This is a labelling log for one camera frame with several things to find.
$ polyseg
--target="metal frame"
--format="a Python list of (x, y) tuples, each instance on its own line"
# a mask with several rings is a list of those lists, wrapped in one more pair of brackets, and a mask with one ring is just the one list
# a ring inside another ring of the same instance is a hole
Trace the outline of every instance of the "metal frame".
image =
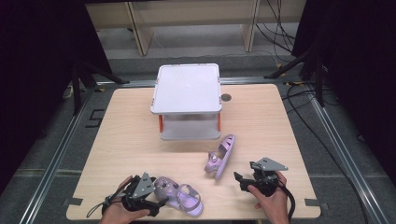
[[(264, 79), (262, 77), (223, 77), (220, 79), (221, 85), (237, 85), (237, 84), (260, 84), (260, 83), (274, 83), (273, 79)], [(98, 82), (96, 85), (96, 89), (101, 88), (109, 88), (109, 89), (117, 89), (117, 88), (146, 88), (146, 87), (154, 87), (155, 80), (142, 80), (142, 81), (131, 81), (126, 84), (116, 84), (114, 82)], [(84, 112), (85, 106), (88, 103), (89, 99), (92, 96), (94, 88), (90, 88), (87, 90), (86, 95), (83, 99), (83, 103), (81, 105), (81, 109), (77, 112), (75, 116), (73, 116), (72, 120), (69, 123), (69, 126), (64, 134), (63, 139), (61, 140), (60, 145), (58, 146), (48, 169), (43, 174), (42, 179), (35, 191), (34, 196), (26, 208), (23, 217), (21, 219), (21, 224), (23, 223), (33, 223), (35, 220), (35, 216), (38, 213), (41, 204), (43, 203), (47, 192), (49, 191), (50, 185), (53, 181), (54, 176), (56, 175), (56, 171), (64, 157), (65, 152), (70, 144), (70, 141), (73, 137), (73, 134), (80, 122), (81, 116)], [(353, 160), (352, 156), (349, 154), (347, 147), (345, 146), (341, 136), (335, 129), (332, 124), (332, 120), (328, 115), (325, 108), (321, 107), (318, 102), (313, 101), (313, 106), (316, 109), (318, 116), (326, 129), (326, 132), (332, 139), (334, 147), (341, 158), (342, 163), (346, 167), (346, 171), (350, 175), (353, 184), (356, 186), (359, 195), (361, 196), (364, 205), (374, 223), (389, 223), (388, 218), (386, 217), (381, 205), (379, 204), (377, 198), (375, 197), (373, 191), (365, 180), (363, 174), (361, 173), (360, 168)]]

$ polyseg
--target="human hand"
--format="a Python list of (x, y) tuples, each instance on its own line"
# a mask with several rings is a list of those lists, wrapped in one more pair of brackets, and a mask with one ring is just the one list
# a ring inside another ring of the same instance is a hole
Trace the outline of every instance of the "human hand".
[[(286, 177), (279, 171), (276, 171), (279, 181), (286, 186)], [(254, 206), (256, 209), (261, 208), (265, 215), (273, 224), (289, 224), (288, 218), (288, 197), (282, 189), (276, 188), (273, 195), (265, 197), (257, 188), (252, 185), (247, 186), (248, 190), (254, 197), (259, 200)]]
[[(128, 176), (122, 183), (120, 183), (119, 188), (131, 180), (131, 176)], [(103, 214), (100, 224), (128, 224), (135, 219), (145, 217), (149, 215), (148, 209), (142, 209), (139, 211), (130, 212), (124, 208), (120, 197), (113, 199), (112, 204), (106, 209)]]

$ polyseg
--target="lavender sandal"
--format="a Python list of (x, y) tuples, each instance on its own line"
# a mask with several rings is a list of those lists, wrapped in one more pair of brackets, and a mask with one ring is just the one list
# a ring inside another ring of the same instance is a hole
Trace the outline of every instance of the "lavender sandal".
[(166, 204), (180, 209), (192, 217), (198, 217), (204, 210), (201, 196), (190, 185), (179, 185), (172, 179), (161, 176), (154, 182), (154, 188), (157, 199), (168, 198)]
[(233, 150), (233, 144), (235, 142), (235, 135), (228, 134), (221, 141), (218, 150), (209, 152), (209, 161), (205, 167), (205, 171), (210, 174), (216, 171), (215, 179), (220, 179), (227, 160), (230, 157), (231, 151)]

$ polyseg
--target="white plastic box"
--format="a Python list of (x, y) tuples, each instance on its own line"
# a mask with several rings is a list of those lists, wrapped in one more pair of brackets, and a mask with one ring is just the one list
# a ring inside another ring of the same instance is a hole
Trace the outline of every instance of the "white plastic box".
[(215, 63), (161, 66), (150, 109), (159, 115), (163, 140), (219, 138), (219, 66)]

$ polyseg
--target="light wood tabletop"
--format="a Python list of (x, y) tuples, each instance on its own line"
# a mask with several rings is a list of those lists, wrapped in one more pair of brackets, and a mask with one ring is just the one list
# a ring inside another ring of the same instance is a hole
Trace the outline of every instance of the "light wood tabletop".
[[(305, 199), (315, 200), (316, 195), (275, 85), (221, 86), (221, 93), (232, 97), (222, 102), (221, 137), (202, 141), (163, 141), (158, 116), (150, 112), (153, 92), (153, 88), (114, 91), (73, 196), (82, 199), (82, 204), (69, 205), (69, 219), (87, 219), (88, 211), (114, 193), (127, 176), (144, 172), (191, 185), (204, 205), (198, 217), (166, 205), (158, 216), (145, 220), (266, 219), (261, 209), (254, 208), (257, 200), (241, 191), (233, 176), (237, 172), (252, 179), (249, 162), (263, 157), (289, 167), (282, 174), (296, 201), (293, 218), (319, 216), (318, 206), (305, 205)], [(230, 133), (236, 136), (235, 145), (221, 179), (216, 181), (204, 171), (207, 154)], [(158, 202), (154, 193), (147, 199)], [(97, 209), (89, 219), (101, 216)]]

